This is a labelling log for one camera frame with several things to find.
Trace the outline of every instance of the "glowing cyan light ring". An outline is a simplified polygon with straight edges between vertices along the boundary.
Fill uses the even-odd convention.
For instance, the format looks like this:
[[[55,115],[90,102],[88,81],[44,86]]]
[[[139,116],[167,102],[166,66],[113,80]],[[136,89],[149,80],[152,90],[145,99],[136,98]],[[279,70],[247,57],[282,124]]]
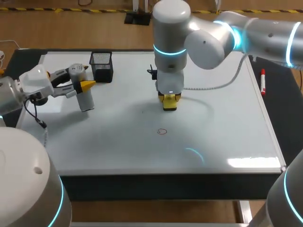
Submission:
[[[163,52],[163,51],[160,51],[159,49],[157,49],[157,47],[155,47],[155,44],[153,45],[153,47],[154,47],[154,49],[155,49],[157,52],[159,52],[159,53],[161,53],[161,54],[164,54],[164,55],[178,55],[178,54],[181,54],[181,53],[183,53],[183,52],[186,51],[186,49],[184,49],[184,50],[182,50],[182,51],[175,52],[175,53],[166,53],[166,52]]]
[[[60,210],[61,210],[61,207],[62,207],[62,203],[63,203],[63,194],[64,194],[64,190],[63,190],[63,184],[62,184],[62,181],[61,181],[61,178],[59,177],[60,179],[60,182],[61,182],[61,201],[60,201],[60,205],[59,205],[59,208],[57,210],[57,213],[55,215],[55,217],[53,218],[52,222],[47,226],[47,227],[51,227],[53,225],[53,223],[56,221],[59,213],[60,213]]]
[[[301,22],[295,23],[293,30],[288,39],[287,49],[286,49],[286,63],[288,65],[288,67],[293,67],[292,63],[290,62],[290,50],[292,49],[295,32],[297,31],[297,28],[300,24],[301,24]]]
[[[193,151],[194,153],[196,153],[201,158],[202,163],[204,164],[204,158],[203,158],[203,156],[199,152],[197,152],[195,149],[185,148],[185,150],[190,150],[190,151]]]
[[[286,199],[288,201],[288,204],[290,206],[290,208],[293,210],[294,214],[297,216],[297,218],[303,223],[303,218],[300,216],[300,214],[296,211],[296,209],[294,208],[292,202],[290,201],[290,198],[288,196],[288,192],[287,192],[287,188],[286,188],[286,175],[287,175],[287,170],[284,176],[284,191],[285,191],[285,196]]]
[[[239,45],[240,42],[241,42],[240,35],[236,34],[235,31],[232,29],[232,27],[230,27],[230,25],[227,24],[227,23],[225,23],[225,22],[222,22],[222,21],[219,21],[219,20],[215,20],[214,23],[223,25],[224,27],[226,27],[231,32],[231,34],[233,36],[233,39],[234,39],[234,42],[235,42],[233,48],[235,49],[236,46]]]

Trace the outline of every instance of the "white cable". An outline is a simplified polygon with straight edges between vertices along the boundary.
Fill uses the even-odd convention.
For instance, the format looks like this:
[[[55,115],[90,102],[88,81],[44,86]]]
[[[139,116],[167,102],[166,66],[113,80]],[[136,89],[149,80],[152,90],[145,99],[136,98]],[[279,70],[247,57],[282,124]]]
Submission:
[[[48,129],[47,129],[47,127],[44,129],[44,134],[43,134],[43,136],[44,136],[44,147],[46,148],[46,146],[47,146],[47,142],[48,142]]]
[[[3,61],[4,61],[4,59],[5,59],[5,53],[3,52],[3,58],[0,60],[0,62],[1,62],[0,69],[2,69],[2,65],[3,65]]]
[[[231,79],[231,81],[229,81],[228,83],[226,84],[223,84],[223,85],[220,85],[220,86],[216,86],[216,87],[206,87],[206,88],[200,88],[200,87],[185,87],[184,90],[191,90],[191,91],[207,91],[207,90],[215,90],[215,89],[219,89],[219,88],[223,88],[223,87],[226,87],[228,85],[230,85],[232,82],[235,81],[235,79],[237,78],[240,70],[241,70],[241,67],[242,67],[242,64],[245,60],[245,58],[247,57],[247,54],[244,54],[240,60],[240,63],[238,65],[238,68],[237,68],[237,71],[235,73],[235,75],[233,76],[233,78]]]
[[[21,47],[18,45],[18,43],[15,40],[0,40],[0,43],[2,42],[14,42],[17,45],[17,47],[21,49]]]

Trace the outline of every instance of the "blue led ring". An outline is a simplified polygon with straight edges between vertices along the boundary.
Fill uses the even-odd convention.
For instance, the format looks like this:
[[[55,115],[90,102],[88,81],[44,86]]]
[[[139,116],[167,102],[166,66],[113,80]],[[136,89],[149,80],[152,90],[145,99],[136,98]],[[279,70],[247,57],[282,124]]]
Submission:
[[[285,196],[288,201],[288,204],[290,208],[293,210],[294,214],[297,216],[297,218],[303,223],[303,218],[300,216],[300,214],[297,212],[297,210],[294,208],[293,203],[290,201],[288,192],[287,192],[287,187],[286,187],[286,175],[287,175],[287,170],[284,176],[284,191],[285,191]]]
[[[56,221],[56,219],[60,213],[61,207],[62,207],[64,190],[63,190],[63,184],[62,184],[61,178],[59,177],[59,179],[61,182],[61,201],[60,201],[60,205],[59,205],[59,208],[57,210],[55,217],[53,218],[52,222],[47,227],[51,227],[54,224],[54,222]]]
[[[219,20],[215,20],[214,23],[223,25],[224,27],[227,28],[228,31],[230,31],[230,33],[232,34],[233,39],[234,39],[234,46],[233,46],[234,49],[236,48],[236,46],[240,45],[240,43],[241,43],[241,37],[240,37],[239,32],[235,32],[232,29],[232,27],[229,24],[225,23],[225,22],[222,22],[222,21],[219,21]]]
[[[178,55],[178,54],[181,54],[181,53],[183,53],[183,52],[186,51],[186,49],[184,49],[184,50],[182,50],[182,51],[175,52],[175,53],[166,53],[166,52],[160,51],[157,47],[155,47],[155,44],[153,45],[153,47],[154,47],[154,49],[155,49],[157,52],[159,52],[159,53],[161,53],[161,54],[164,54],[164,55]]]
[[[291,48],[292,48],[295,32],[297,31],[300,24],[301,24],[301,22],[295,23],[295,25],[292,29],[292,32],[289,36],[289,39],[288,39],[287,49],[286,49],[286,63],[288,65],[288,67],[293,67],[292,63],[290,62],[290,51],[291,51]]]

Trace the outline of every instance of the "black mesh pencil holder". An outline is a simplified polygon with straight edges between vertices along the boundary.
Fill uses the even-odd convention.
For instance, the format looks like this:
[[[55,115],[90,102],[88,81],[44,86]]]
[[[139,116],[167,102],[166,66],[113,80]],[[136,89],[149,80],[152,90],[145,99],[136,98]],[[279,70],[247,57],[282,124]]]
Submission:
[[[112,53],[92,52],[89,64],[91,65],[94,80],[97,83],[110,83],[113,80]]]

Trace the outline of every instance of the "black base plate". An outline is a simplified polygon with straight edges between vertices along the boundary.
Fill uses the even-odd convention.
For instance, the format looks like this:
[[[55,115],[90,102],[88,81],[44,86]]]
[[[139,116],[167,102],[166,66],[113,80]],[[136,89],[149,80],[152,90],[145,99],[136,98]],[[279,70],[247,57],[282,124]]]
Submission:
[[[126,14],[124,24],[130,25],[150,25],[152,15],[143,12],[130,12]]]

